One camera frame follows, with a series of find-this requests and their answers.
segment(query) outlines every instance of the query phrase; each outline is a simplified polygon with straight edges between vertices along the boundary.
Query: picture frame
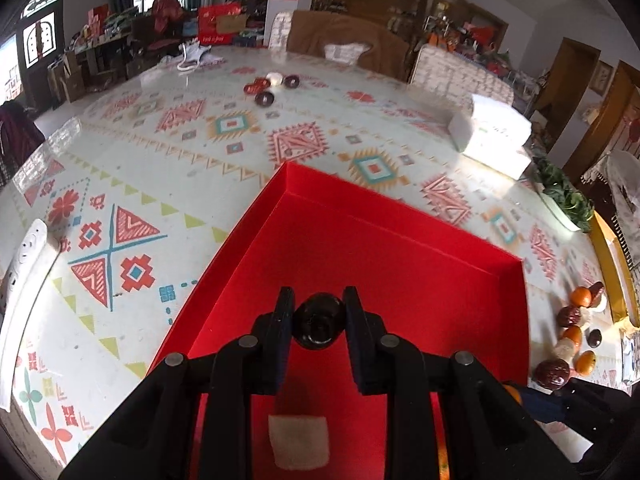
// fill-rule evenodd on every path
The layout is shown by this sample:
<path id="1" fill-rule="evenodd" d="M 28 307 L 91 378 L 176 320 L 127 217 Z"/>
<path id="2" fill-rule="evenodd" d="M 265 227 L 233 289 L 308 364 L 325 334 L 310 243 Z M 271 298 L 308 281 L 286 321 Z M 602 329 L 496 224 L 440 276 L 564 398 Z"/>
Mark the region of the picture frame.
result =
<path id="1" fill-rule="evenodd" d="M 609 86 L 609 80 L 613 74 L 613 67 L 604 61 L 598 61 L 596 69 L 593 71 L 591 81 L 589 81 L 589 88 L 596 92 L 598 95 L 604 95 Z"/>

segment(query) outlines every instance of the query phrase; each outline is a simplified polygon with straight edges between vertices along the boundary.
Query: red bag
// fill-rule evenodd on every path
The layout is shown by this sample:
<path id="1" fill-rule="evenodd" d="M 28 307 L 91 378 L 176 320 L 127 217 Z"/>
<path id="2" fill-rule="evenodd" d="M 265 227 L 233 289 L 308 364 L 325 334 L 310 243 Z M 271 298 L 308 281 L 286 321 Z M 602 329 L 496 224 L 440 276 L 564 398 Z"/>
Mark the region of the red bag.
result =
<path id="1" fill-rule="evenodd" d="M 198 40 L 201 45 L 231 44 L 233 34 L 219 34 L 216 29 L 218 16 L 234 16 L 240 14 L 240 4 L 212 5 L 198 9 Z"/>

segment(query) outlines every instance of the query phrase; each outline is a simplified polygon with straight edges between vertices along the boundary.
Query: green vegetable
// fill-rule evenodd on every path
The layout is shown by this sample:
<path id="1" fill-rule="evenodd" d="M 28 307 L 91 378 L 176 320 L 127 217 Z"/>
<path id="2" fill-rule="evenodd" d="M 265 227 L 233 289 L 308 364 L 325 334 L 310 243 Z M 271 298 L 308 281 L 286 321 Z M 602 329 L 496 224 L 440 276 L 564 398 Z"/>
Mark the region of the green vegetable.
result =
<path id="1" fill-rule="evenodd" d="M 589 220 L 593 218 L 593 203 L 569 182 L 564 172 L 542 156 L 533 158 L 538 168 L 543 193 L 551 197 L 558 207 L 582 232 L 591 231 Z"/>

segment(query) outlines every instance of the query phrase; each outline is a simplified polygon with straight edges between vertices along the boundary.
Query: dark glass bottle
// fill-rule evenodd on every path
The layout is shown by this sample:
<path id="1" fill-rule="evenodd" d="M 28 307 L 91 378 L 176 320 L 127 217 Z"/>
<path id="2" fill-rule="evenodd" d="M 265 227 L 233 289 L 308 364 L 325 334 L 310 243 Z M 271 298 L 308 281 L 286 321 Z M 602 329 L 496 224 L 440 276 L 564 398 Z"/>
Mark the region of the dark glass bottle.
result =
<path id="1" fill-rule="evenodd" d="M 293 313 L 292 335 L 307 350 L 322 350 L 338 339 L 346 325 L 344 303 L 328 292 L 313 294 Z"/>

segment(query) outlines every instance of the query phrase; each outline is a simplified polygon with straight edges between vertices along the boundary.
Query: table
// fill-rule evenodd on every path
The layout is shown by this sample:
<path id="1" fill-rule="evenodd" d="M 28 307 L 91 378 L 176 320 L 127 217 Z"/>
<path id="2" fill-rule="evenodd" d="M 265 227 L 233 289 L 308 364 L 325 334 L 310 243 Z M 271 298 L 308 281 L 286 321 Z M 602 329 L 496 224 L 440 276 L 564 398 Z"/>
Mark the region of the table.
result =
<path id="1" fill-rule="evenodd" d="M 44 218 L 62 253 L 34 306 L 14 396 L 62 466 L 140 382 L 207 264 L 284 160 L 373 189 L 485 238 L 523 261 L 530 362 L 550 356 L 554 315 L 601 279 L 590 240 L 566 231 L 526 180 L 454 148 L 442 101 L 358 67 L 217 47 L 225 62 L 159 65 L 101 98 L 43 145 L 0 195 L 0 267 Z M 270 108 L 242 87 L 298 74 Z M 608 310 L 591 380 L 620 386 Z M 547 433 L 572 460 L 588 442 Z"/>
<path id="2" fill-rule="evenodd" d="M 101 43 L 96 43 L 92 46 L 86 46 L 81 50 L 78 50 L 76 54 L 78 54 L 80 59 L 82 59 L 82 54 L 84 54 L 87 66 L 89 68 L 89 74 L 95 76 L 100 72 L 104 72 L 106 69 L 111 68 L 110 60 L 107 60 L 107 63 L 105 63 L 105 59 L 103 56 L 104 49 L 115 51 L 127 44 L 128 37 L 129 33 L 118 34 Z M 119 61 L 120 68 L 123 69 L 124 60 L 122 59 L 122 56 L 120 56 Z"/>

